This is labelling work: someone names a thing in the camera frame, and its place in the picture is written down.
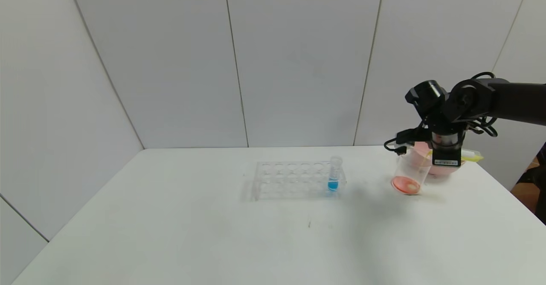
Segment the pink container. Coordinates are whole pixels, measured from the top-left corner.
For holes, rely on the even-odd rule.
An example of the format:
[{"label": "pink container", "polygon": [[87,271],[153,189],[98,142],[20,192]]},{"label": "pink container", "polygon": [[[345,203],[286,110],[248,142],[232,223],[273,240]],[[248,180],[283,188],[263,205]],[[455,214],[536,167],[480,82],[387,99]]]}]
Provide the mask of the pink container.
[{"label": "pink container", "polygon": [[[421,155],[422,157],[425,157],[427,156],[427,154],[429,153],[430,149],[429,149],[429,145],[426,143],[426,142],[416,142],[415,143],[415,147],[414,147],[415,151]],[[445,176],[445,175],[449,175],[455,171],[457,171],[459,168],[455,168],[455,167],[451,167],[451,166],[437,166],[437,165],[433,165],[430,170],[429,170],[429,174],[432,174],[432,175],[437,175],[437,176]]]}]

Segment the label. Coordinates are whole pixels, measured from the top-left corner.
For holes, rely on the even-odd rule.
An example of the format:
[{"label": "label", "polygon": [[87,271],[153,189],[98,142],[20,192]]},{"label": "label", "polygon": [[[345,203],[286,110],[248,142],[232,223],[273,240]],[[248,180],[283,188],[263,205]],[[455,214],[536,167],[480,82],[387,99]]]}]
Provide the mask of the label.
[{"label": "label", "polygon": [[436,159],[434,161],[435,165],[452,165],[452,166],[458,166],[459,161],[458,160],[443,160],[443,159]]}]

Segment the test tube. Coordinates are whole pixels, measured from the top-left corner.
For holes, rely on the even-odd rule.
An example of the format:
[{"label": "test tube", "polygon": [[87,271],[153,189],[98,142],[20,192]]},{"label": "test tube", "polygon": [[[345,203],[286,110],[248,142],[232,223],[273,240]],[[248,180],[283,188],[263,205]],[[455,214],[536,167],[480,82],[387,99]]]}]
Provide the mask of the test tube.
[{"label": "test tube", "polygon": [[339,156],[330,158],[330,176],[328,177],[328,189],[337,190],[340,183],[341,164],[343,159]]},{"label": "test tube", "polygon": [[391,180],[392,186],[404,194],[418,194],[432,166],[430,155],[420,155],[412,148],[398,157],[398,166]]}]

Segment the blue liquid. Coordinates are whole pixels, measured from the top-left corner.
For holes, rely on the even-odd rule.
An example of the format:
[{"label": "blue liquid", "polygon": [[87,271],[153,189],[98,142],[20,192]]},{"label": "blue liquid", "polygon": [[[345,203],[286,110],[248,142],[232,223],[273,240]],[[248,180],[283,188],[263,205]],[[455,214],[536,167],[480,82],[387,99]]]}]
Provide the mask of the blue liquid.
[{"label": "blue liquid", "polygon": [[335,178],[328,179],[328,189],[335,191],[337,190],[338,185],[339,185],[339,180],[336,180]]}]

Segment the pink liquid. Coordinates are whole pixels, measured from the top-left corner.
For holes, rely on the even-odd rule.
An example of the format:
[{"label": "pink liquid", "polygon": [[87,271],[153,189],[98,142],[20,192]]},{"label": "pink liquid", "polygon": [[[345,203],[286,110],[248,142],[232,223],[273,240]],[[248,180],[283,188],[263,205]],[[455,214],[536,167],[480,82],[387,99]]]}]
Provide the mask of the pink liquid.
[{"label": "pink liquid", "polygon": [[421,185],[418,182],[405,176],[395,176],[390,183],[396,190],[404,194],[417,194],[419,189],[421,189]]}]

